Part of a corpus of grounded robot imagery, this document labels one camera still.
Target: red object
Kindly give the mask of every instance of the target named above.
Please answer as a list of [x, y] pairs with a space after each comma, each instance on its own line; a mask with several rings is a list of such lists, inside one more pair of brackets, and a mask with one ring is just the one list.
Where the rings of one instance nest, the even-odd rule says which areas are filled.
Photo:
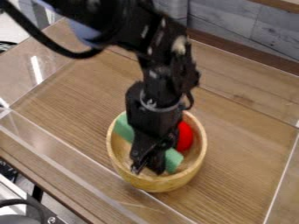
[[180, 133], [176, 150], [178, 152], [184, 152], [192, 147], [192, 128], [186, 122], [178, 123], [178, 131]]

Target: black cable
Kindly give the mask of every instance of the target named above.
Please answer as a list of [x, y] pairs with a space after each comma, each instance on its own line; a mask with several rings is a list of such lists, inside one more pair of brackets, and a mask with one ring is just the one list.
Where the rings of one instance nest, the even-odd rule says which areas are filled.
[[25, 29], [29, 35], [49, 49], [51, 49], [55, 53], [71, 59], [86, 59], [98, 54], [102, 49], [89, 49], [85, 52], [71, 52], [65, 49], [62, 46], [55, 44], [46, 35], [38, 30], [38, 28], [33, 25], [30, 20], [25, 17], [25, 15], [14, 8], [14, 6], [6, 1], [0, 0], [0, 8], [3, 9], [3, 12], [9, 15], [13, 21]]
[[27, 205], [27, 206], [33, 207], [38, 212], [38, 215], [39, 215], [39, 218], [41, 218], [41, 224], [45, 224], [46, 220], [45, 220], [45, 216], [43, 216], [43, 213], [42, 213], [42, 209], [35, 204], [37, 203], [31, 203], [30, 201], [27, 201], [25, 199], [0, 200], [0, 208], [14, 206], [14, 205]]

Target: gray wall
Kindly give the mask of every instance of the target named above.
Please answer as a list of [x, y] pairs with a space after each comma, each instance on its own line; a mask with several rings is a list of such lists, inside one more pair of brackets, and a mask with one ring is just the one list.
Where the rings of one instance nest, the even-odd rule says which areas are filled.
[[193, 29], [299, 60], [299, 14], [248, 0], [153, 0]]

